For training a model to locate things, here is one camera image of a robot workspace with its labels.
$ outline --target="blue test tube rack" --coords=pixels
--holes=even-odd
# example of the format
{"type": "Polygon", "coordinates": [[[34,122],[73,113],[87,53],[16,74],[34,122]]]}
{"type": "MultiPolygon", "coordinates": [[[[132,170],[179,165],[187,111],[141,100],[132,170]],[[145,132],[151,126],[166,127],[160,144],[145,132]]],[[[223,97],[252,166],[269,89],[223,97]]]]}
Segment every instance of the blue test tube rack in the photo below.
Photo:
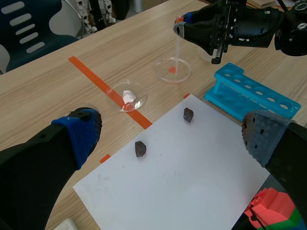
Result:
{"type": "Polygon", "coordinates": [[[215,73],[216,83],[204,99],[242,121],[253,110],[268,110],[292,119],[301,105],[244,75],[228,63],[215,73]]]}

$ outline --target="cable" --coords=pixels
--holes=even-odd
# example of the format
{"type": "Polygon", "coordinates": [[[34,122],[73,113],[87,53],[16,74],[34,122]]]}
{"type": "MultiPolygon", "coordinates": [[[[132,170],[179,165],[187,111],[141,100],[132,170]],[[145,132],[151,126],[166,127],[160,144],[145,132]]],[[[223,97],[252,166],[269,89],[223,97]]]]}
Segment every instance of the cable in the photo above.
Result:
{"type": "Polygon", "coordinates": [[[282,7],[283,11],[285,11],[285,12],[288,11],[288,8],[284,4],[283,0],[277,0],[277,1],[280,4],[280,6],[282,7]]]}

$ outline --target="wooden table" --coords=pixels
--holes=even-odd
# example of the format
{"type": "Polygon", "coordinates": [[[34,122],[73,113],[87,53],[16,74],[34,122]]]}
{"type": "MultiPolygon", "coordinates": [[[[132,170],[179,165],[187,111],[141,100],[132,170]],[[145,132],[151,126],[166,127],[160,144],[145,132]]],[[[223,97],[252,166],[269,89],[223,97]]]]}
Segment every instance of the wooden table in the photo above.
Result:
{"type": "Polygon", "coordinates": [[[103,117],[100,141],[63,189],[48,230],[68,217],[80,230],[99,229],[72,186],[99,166],[106,154],[116,153],[143,131],[130,116],[112,110],[106,95],[68,61],[71,56],[111,86],[129,79],[145,87],[148,101],[139,111],[151,122],[187,93],[202,98],[214,85],[214,73],[228,62],[301,103],[295,120],[301,125],[307,122],[307,57],[286,56],[275,51],[273,44],[268,49],[231,46],[222,64],[212,65],[199,58],[196,45],[184,41],[182,58],[191,64],[191,77],[181,84],[167,84],[156,78],[155,62],[174,55],[176,35],[172,27],[177,13],[203,6],[205,3],[196,0],[170,0],[0,76],[0,150],[27,141],[53,119],[67,115],[82,103],[95,105],[103,117]]]}

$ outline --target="green block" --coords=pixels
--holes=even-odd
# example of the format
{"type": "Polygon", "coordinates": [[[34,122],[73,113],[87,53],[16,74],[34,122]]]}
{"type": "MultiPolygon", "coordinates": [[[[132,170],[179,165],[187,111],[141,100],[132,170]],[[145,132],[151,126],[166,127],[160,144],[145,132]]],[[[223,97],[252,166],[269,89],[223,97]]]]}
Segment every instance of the green block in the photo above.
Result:
{"type": "Polygon", "coordinates": [[[301,215],[299,214],[298,210],[295,208],[288,220],[265,226],[265,228],[267,230],[283,230],[283,229],[294,228],[298,225],[301,218],[302,218],[301,215]]]}

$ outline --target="white powder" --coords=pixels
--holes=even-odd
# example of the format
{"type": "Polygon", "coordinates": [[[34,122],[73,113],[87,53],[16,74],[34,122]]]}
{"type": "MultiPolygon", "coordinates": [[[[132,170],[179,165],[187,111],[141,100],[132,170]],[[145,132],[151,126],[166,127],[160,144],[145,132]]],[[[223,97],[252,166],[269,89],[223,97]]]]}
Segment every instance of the white powder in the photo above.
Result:
{"type": "Polygon", "coordinates": [[[123,101],[125,104],[134,102],[136,96],[130,90],[124,90],[123,101]]]}

